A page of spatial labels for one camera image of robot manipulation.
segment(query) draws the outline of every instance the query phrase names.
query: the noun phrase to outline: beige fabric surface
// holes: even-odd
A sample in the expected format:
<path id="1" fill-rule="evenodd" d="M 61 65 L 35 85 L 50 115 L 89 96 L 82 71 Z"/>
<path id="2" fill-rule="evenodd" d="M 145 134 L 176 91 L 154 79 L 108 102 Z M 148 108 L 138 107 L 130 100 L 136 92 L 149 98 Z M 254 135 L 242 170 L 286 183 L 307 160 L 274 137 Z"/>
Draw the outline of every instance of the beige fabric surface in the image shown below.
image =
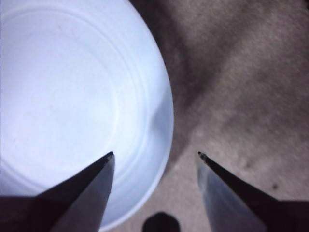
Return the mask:
<path id="1" fill-rule="evenodd" d="M 279 199 L 309 200 L 309 10 L 303 0 L 132 0 L 158 43 L 175 128 L 165 174 L 112 232 L 164 211 L 210 232 L 194 155 Z"/>

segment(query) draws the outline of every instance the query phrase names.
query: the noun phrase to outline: metal blade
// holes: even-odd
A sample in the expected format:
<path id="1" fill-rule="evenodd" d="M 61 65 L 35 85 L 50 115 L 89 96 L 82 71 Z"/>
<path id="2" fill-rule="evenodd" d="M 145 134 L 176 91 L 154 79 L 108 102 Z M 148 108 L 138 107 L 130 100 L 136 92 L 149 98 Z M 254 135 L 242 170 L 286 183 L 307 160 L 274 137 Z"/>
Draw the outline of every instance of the metal blade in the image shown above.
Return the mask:
<path id="1" fill-rule="evenodd" d="M 111 192 L 114 154 L 110 152 L 72 178 L 33 198 L 0 198 L 4 232 L 97 232 Z"/>
<path id="2" fill-rule="evenodd" d="M 203 153 L 197 157 L 197 169 L 198 184 L 213 232 L 267 231 L 262 220 L 228 185 L 234 182 L 239 187 L 241 180 Z"/>

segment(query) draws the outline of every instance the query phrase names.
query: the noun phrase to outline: pointed metal tip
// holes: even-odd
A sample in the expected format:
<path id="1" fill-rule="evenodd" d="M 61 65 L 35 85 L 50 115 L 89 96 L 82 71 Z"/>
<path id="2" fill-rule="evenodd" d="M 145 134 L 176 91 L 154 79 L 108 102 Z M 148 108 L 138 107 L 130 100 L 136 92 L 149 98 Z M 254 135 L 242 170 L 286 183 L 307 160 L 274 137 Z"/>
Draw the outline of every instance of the pointed metal tip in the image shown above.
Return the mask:
<path id="1" fill-rule="evenodd" d="M 203 153 L 203 152 L 201 152 L 201 151 L 198 151 L 198 156 L 205 162 L 205 163 L 207 163 L 207 161 L 208 161 L 208 156 L 205 154 L 205 153 Z"/>

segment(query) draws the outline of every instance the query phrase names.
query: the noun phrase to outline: white plastic bowl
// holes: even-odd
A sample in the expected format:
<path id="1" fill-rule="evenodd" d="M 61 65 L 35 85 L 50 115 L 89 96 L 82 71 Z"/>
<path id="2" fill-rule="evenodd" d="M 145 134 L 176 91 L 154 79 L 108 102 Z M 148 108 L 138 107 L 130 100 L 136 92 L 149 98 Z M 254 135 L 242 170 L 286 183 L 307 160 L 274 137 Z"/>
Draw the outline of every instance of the white plastic bowl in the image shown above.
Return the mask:
<path id="1" fill-rule="evenodd" d="M 127 0 L 1 1 L 1 193 L 35 195 L 109 151 L 100 231 L 135 213 L 166 166 L 169 79 Z"/>

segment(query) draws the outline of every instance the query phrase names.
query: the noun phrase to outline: gray carpet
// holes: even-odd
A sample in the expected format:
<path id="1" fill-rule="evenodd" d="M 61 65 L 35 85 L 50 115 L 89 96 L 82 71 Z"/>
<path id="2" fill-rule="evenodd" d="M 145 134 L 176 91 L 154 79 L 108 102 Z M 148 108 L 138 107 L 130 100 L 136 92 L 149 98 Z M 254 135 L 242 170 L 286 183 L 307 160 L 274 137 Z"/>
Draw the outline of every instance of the gray carpet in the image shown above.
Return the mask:
<path id="1" fill-rule="evenodd" d="M 131 0 L 156 39 L 175 129 L 149 201 L 112 232 L 164 211 L 210 232 L 194 154 L 279 199 L 309 200 L 309 9 L 304 0 Z"/>

